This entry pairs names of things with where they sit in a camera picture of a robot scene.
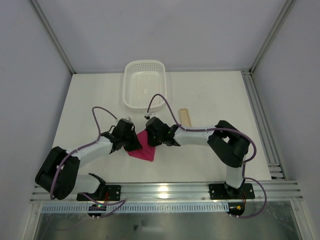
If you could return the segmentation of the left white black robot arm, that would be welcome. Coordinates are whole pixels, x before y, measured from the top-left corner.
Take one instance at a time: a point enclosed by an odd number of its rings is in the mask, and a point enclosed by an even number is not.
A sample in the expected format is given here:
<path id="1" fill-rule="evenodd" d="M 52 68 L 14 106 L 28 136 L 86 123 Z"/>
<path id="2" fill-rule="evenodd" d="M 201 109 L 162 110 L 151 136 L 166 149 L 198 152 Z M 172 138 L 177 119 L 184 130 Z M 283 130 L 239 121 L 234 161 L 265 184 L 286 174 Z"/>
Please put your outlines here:
<path id="1" fill-rule="evenodd" d="M 107 194 L 107 184 L 94 173 L 81 175 L 84 165 L 108 156 L 120 149 L 127 152 L 141 150 L 135 126 L 128 119 L 120 119 L 112 132 L 103 132 L 99 139 L 75 150 L 59 146 L 52 148 L 35 177 L 35 183 L 50 193 L 50 197 L 63 200 L 77 194 L 77 200 L 102 201 Z"/>

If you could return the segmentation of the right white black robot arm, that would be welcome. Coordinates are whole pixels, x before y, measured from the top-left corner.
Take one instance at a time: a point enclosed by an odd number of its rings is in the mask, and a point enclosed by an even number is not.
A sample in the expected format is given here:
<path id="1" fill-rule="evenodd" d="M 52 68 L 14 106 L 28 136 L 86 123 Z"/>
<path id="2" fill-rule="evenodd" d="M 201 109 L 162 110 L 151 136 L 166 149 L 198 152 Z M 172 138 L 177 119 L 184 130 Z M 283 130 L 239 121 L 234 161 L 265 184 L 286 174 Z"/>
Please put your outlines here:
<path id="1" fill-rule="evenodd" d="M 151 147 L 167 145 L 210 147 L 215 155 L 226 165 L 224 195 L 230 199 L 244 196 L 245 179 L 243 177 L 244 159 L 252 140 L 239 132 L 229 122 L 221 120 L 212 128 L 187 128 L 179 124 L 168 126 L 158 117 L 148 117 L 145 124 L 147 143 Z"/>

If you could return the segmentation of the magenta paper napkin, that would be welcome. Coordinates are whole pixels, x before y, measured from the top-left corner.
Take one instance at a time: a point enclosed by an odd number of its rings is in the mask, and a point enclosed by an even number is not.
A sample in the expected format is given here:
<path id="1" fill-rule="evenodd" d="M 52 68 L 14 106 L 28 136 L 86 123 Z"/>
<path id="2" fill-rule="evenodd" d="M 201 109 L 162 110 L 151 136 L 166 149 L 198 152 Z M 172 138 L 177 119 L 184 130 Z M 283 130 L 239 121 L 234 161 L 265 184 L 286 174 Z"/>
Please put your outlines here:
<path id="1" fill-rule="evenodd" d="M 128 151 L 127 154 L 133 158 L 153 162 L 155 158 L 156 148 L 149 146 L 148 134 L 146 130 L 143 130 L 137 134 L 137 138 L 142 146 L 142 149 Z"/>

